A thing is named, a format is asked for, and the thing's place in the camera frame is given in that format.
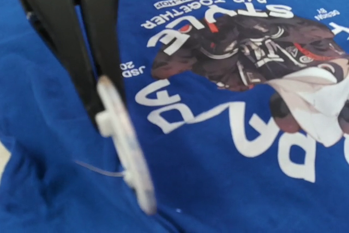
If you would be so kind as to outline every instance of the blue fabric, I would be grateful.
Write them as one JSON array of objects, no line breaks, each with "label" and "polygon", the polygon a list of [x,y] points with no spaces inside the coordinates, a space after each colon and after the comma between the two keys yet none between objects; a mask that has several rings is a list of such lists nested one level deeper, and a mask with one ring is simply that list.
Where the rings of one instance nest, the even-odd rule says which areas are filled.
[{"label": "blue fabric", "polygon": [[[69,75],[31,29],[18,0],[0,0],[0,140],[11,151],[0,186],[0,231],[348,232],[344,138],[330,147],[316,143],[314,181],[286,175],[280,167],[280,145],[287,139],[283,132],[277,132],[265,152],[256,156],[247,157],[237,148],[243,138],[232,138],[232,129],[245,126],[246,138],[253,141],[259,134],[250,125],[252,116],[257,114],[265,123],[270,120],[269,100],[274,93],[270,86],[231,92],[184,72],[172,76],[161,90],[179,94],[176,103],[184,104],[194,116],[212,109],[217,113],[178,125],[168,134],[149,121],[151,112],[168,104],[140,104],[137,94],[157,81],[151,67],[160,45],[147,47],[147,42],[167,23],[153,29],[141,25],[178,8],[158,10],[153,5],[158,1],[163,0],[120,0],[119,4],[122,61],[145,67],[143,74],[124,79],[128,108],[159,204],[158,213],[147,217],[121,178],[105,177],[74,163],[80,160],[108,171],[120,165],[112,141],[95,131]],[[220,7],[242,8],[241,3],[224,1]],[[340,15],[321,22],[349,27],[345,0],[267,0],[267,4],[292,7],[297,16],[312,20],[317,9],[339,10]],[[264,9],[266,4],[255,5]],[[188,15],[202,19],[206,10]],[[346,52],[348,37],[345,32],[335,36]],[[148,98],[155,99],[155,92]],[[241,110],[244,118],[231,128]],[[169,122],[182,120],[176,110],[162,116]],[[292,162],[303,163],[305,155],[304,149],[291,147]]]}]

